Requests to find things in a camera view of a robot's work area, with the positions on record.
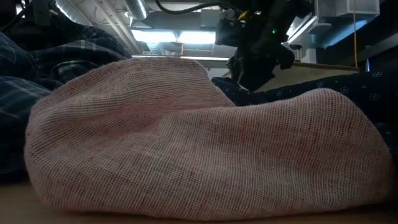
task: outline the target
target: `plaid fabric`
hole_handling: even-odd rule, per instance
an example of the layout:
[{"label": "plaid fabric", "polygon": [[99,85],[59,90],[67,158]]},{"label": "plaid fabric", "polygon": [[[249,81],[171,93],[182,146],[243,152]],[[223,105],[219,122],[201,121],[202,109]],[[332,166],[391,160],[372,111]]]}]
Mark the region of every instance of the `plaid fabric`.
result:
[{"label": "plaid fabric", "polygon": [[25,129],[37,100],[92,69],[130,57],[95,27],[84,27],[74,42],[34,52],[0,33],[0,180],[24,170]]}]

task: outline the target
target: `dark blue fabric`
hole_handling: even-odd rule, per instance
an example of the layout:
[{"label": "dark blue fabric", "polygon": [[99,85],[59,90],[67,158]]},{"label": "dark blue fabric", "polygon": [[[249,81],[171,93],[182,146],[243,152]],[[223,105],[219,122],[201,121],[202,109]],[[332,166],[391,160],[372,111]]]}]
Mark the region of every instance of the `dark blue fabric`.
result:
[{"label": "dark blue fabric", "polygon": [[369,72],[322,78],[274,90],[251,93],[230,78],[213,78],[236,106],[287,100],[317,88],[329,88],[347,96],[362,109],[389,146],[398,168],[398,72]]},{"label": "dark blue fabric", "polygon": [[26,52],[0,32],[0,182],[24,170],[30,109],[67,81],[107,63],[131,58],[116,39],[84,27],[76,41]]}]

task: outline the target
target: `wooden surface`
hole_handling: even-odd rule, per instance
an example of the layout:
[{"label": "wooden surface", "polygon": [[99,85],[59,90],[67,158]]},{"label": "wooden surface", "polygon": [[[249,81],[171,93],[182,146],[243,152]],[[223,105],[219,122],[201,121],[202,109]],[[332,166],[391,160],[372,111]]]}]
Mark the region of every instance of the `wooden surface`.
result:
[{"label": "wooden surface", "polygon": [[[398,223],[398,211],[391,206],[366,207],[345,212],[302,215],[296,217],[268,218],[244,222],[221,222],[234,224],[364,224],[364,223]],[[134,217],[129,215],[102,215],[89,213],[65,213],[52,210],[42,205],[29,184],[0,186],[0,223],[18,224],[187,224],[205,222],[187,222],[176,220],[157,220],[154,218]]]},{"label": "wooden surface", "polygon": [[274,69],[275,78],[260,87],[259,91],[273,90],[283,86],[295,85],[320,78],[333,77],[358,73],[353,67],[337,67],[333,65],[318,65],[309,63],[295,63],[291,69],[281,70],[278,66]]}]

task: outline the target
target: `netted cloth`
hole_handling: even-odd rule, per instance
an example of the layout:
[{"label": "netted cloth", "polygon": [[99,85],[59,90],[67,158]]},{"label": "netted cloth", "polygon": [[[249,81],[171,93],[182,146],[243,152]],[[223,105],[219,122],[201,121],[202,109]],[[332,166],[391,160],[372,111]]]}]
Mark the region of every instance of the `netted cloth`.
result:
[{"label": "netted cloth", "polygon": [[327,89],[238,108],[192,60],[112,63],[33,108],[25,159],[43,203],[82,212],[240,220],[382,202],[392,159]]}]

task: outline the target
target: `table surface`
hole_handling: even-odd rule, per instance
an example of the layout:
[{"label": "table surface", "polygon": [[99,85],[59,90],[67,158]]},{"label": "table surface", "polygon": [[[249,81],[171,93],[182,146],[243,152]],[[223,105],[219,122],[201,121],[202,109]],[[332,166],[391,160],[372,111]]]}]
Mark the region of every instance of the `table surface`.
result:
[{"label": "table surface", "polygon": [[[204,222],[187,222],[176,220],[158,220],[129,215],[65,213],[52,210],[40,203],[29,184],[0,186],[0,223],[43,223],[43,224],[87,224],[87,223],[158,223],[187,224]],[[350,211],[301,215],[296,217],[268,218],[244,222],[221,222],[239,224],[281,224],[281,223],[398,223],[398,209],[389,206],[357,208]]]}]

